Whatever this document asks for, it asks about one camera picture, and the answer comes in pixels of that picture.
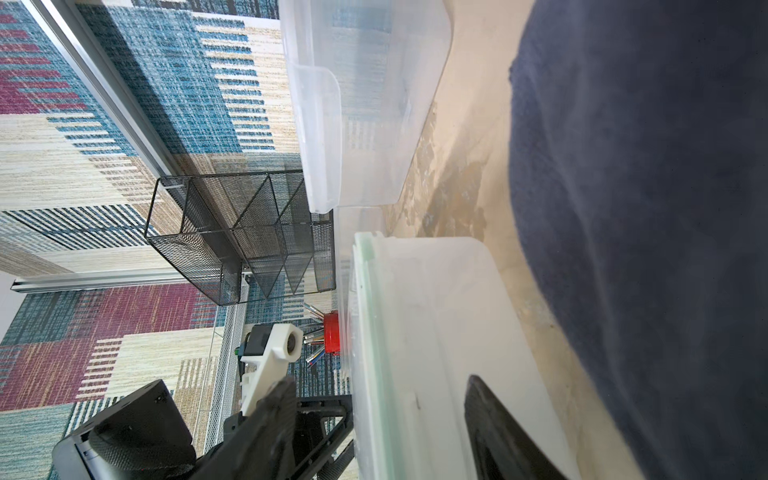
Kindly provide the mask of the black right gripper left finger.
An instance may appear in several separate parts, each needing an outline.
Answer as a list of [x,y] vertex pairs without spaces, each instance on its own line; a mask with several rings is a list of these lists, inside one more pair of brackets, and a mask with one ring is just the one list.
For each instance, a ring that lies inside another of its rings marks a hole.
[[193,474],[194,479],[287,479],[295,468],[295,381],[287,376],[257,402],[239,425]]

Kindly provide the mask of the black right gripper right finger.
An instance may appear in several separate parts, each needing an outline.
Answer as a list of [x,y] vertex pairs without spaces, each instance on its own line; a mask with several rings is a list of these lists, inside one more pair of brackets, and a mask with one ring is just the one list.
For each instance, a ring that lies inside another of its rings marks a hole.
[[478,479],[566,479],[477,375],[467,382],[464,418]]

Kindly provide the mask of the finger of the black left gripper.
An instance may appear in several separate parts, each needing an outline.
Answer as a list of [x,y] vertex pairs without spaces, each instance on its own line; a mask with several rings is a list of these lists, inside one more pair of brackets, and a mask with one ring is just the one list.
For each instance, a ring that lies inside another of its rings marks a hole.
[[299,398],[288,479],[339,479],[355,458],[353,440],[337,453],[353,429],[351,395]]

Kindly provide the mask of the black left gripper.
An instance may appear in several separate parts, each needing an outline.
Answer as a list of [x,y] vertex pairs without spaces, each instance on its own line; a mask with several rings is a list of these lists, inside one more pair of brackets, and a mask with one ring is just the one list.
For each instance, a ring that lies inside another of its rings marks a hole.
[[96,414],[52,451],[60,479],[235,479],[217,445],[199,456],[163,380]]

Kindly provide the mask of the green-rimmed lunch box lid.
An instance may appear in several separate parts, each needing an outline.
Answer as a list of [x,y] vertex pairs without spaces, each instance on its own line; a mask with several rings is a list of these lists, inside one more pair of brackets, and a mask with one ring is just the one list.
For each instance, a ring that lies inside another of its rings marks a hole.
[[345,360],[363,479],[474,479],[464,418],[479,376],[568,479],[579,469],[492,255],[471,237],[359,232]]

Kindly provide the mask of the grey cleaning cloth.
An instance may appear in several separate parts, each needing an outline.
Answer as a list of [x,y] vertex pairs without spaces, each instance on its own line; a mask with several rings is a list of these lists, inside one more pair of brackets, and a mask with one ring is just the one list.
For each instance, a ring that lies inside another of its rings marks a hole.
[[537,1],[509,184],[550,311],[649,479],[767,475],[767,5]]

